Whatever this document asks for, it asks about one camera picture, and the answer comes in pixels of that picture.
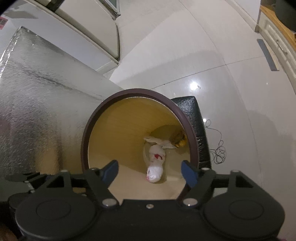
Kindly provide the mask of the gold foil wrapper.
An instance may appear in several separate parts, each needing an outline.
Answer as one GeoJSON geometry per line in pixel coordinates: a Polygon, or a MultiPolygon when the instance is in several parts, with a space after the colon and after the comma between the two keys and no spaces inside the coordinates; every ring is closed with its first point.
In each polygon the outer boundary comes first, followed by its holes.
{"type": "Polygon", "coordinates": [[[183,130],[175,131],[171,137],[170,142],[176,147],[176,148],[182,148],[187,144],[187,136],[186,133],[183,130]]]}

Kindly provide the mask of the knotted white plastic bag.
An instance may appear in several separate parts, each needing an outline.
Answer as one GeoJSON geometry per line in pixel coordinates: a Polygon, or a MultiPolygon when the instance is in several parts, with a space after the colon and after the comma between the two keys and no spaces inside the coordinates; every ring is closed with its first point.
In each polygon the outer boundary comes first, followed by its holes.
{"type": "Polygon", "coordinates": [[[148,150],[149,158],[145,160],[147,166],[146,179],[150,183],[157,183],[163,175],[166,149],[175,149],[176,147],[169,140],[151,136],[144,137],[144,140],[151,144],[148,150]]]}

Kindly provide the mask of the round brown trash bin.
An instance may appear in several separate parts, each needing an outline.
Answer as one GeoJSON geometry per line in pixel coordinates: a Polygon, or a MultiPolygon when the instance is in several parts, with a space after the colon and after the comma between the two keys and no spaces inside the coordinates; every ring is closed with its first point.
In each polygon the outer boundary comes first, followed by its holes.
{"type": "Polygon", "coordinates": [[[188,188],[181,173],[182,161],[190,162],[186,127],[191,124],[171,99],[146,89],[120,91],[91,114],[82,137],[82,167],[102,168],[118,161],[119,173],[109,190],[120,201],[176,199],[188,188]],[[150,183],[145,160],[151,144],[144,137],[170,141],[178,130],[186,133],[187,144],[166,150],[163,175],[159,182],[150,183]]]}

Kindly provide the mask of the black leather stool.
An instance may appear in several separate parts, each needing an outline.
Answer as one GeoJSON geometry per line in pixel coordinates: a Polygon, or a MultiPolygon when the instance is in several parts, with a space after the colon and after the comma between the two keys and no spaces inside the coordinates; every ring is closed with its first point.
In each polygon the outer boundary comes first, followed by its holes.
{"type": "Polygon", "coordinates": [[[211,169],[209,145],[196,98],[194,96],[184,96],[172,98],[171,100],[180,108],[191,124],[190,128],[185,128],[189,137],[190,162],[198,169],[211,169]]]}

